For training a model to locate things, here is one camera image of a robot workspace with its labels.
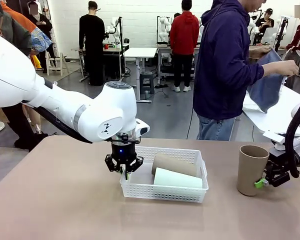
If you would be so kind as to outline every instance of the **gray jacket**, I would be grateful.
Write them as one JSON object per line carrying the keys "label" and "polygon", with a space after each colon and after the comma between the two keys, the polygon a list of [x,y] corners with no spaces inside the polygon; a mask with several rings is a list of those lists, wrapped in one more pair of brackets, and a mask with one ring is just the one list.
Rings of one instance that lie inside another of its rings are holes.
{"label": "gray jacket", "polygon": [[3,13],[1,31],[5,40],[25,55],[30,54],[32,48],[31,34],[6,12]]}

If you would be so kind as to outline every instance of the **black pants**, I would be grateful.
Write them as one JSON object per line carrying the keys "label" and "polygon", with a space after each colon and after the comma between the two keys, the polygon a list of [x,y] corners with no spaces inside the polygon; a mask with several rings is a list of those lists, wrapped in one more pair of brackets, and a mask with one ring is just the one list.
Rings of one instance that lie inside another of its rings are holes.
{"label": "black pants", "polygon": [[31,151],[39,142],[34,134],[24,112],[22,104],[2,108],[9,120],[9,127],[19,136],[19,139],[26,143]]}
{"label": "black pants", "polygon": [[94,51],[85,47],[85,64],[89,73],[90,84],[92,86],[102,86],[104,84],[104,59],[103,51]]}
{"label": "black pants", "polygon": [[191,68],[192,68],[192,60],[194,55],[173,55],[173,62],[174,62],[174,86],[180,87],[181,83],[181,73],[183,67],[183,74],[184,74],[184,86],[190,86],[191,80]]}
{"label": "black pants", "polygon": [[[52,44],[47,48],[47,51],[50,54],[51,58],[55,57],[54,48]],[[47,70],[46,51],[39,52],[39,60],[43,70]]]}

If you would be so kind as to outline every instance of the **white plastic basket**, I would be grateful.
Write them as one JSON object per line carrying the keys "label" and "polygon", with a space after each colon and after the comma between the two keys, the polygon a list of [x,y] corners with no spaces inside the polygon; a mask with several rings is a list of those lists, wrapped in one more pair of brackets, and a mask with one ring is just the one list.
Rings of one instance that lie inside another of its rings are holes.
{"label": "white plastic basket", "polygon": [[[125,174],[122,174],[120,183],[123,195],[126,198],[158,199],[193,203],[203,202],[209,186],[206,165],[200,151],[140,146],[136,146],[135,151],[138,156],[143,157],[143,165],[136,172],[131,173],[128,180],[126,180]],[[155,155],[158,153],[166,154],[178,160],[194,164],[197,169],[196,177],[202,179],[202,189],[154,185],[155,177],[151,174],[151,170]]]}

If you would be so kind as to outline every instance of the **gray floor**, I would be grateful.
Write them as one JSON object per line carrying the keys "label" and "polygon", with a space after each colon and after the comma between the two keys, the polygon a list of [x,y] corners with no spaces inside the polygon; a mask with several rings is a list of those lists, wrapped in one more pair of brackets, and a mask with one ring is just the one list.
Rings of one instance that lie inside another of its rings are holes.
{"label": "gray floor", "polygon": [[[136,70],[133,63],[128,63],[131,69],[131,76],[124,79],[128,84],[135,84]],[[90,86],[88,80],[79,82],[81,73],[76,72],[78,63],[71,65],[70,75],[62,78],[58,72],[54,72],[52,76],[45,76],[50,81],[57,81],[58,86],[69,91],[77,91],[91,98],[95,98],[101,91],[102,87]],[[296,81],[295,88],[300,93],[300,79]],[[198,133],[199,120],[196,114],[192,115],[193,92],[176,93],[171,88],[156,89],[156,94],[150,98],[151,104],[138,103],[137,117],[150,125],[150,132],[145,138],[163,138],[163,139],[186,139],[188,129],[189,139],[195,139]],[[42,130],[49,135],[57,132],[59,135],[63,133],[55,128],[46,120],[42,120]],[[0,132],[0,180],[11,171],[18,162],[27,154],[25,151],[11,149],[18,136],[8,127]],[[253,129],[253,124],[242,115],[238,136],[236,141],[241,142],[269,142],[258,131]]]}

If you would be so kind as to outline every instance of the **black cap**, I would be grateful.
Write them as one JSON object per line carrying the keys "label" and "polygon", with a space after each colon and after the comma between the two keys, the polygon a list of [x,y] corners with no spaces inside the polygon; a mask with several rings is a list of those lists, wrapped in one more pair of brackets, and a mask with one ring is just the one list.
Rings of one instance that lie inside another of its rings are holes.
{"label": "black cap", "polygon": [[272,15],[274,13],[274,11],[272,10],[272,8],[268,8],[265,12],[267,14],[269,14],[269,15]]}

